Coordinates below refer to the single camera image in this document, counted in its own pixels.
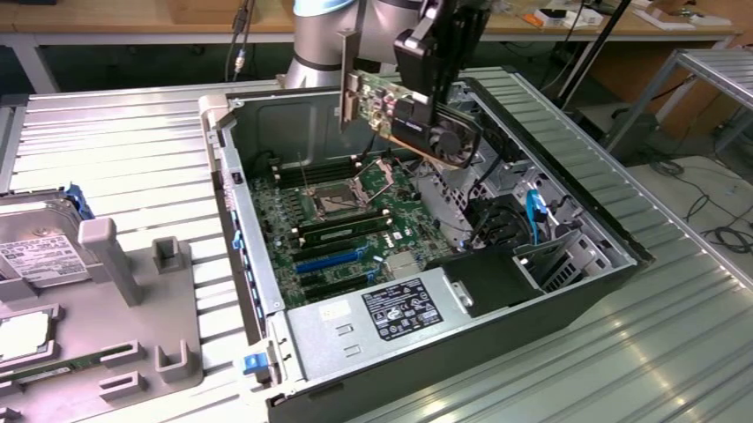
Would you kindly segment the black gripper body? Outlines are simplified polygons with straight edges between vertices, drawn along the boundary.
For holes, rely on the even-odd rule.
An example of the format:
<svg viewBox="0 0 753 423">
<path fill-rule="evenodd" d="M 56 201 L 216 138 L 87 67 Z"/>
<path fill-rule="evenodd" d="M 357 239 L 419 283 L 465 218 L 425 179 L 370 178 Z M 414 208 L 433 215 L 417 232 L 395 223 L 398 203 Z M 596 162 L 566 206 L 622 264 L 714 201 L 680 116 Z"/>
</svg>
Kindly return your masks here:
<svg viewBox="0 0 753 423">
<path fill-rule="evenodd" d="M 491 1 L 487 0 L 425 0 L 421 2 L 421 18 L 447 18 L 463 9 L 489 11 Z"/>
</svg>

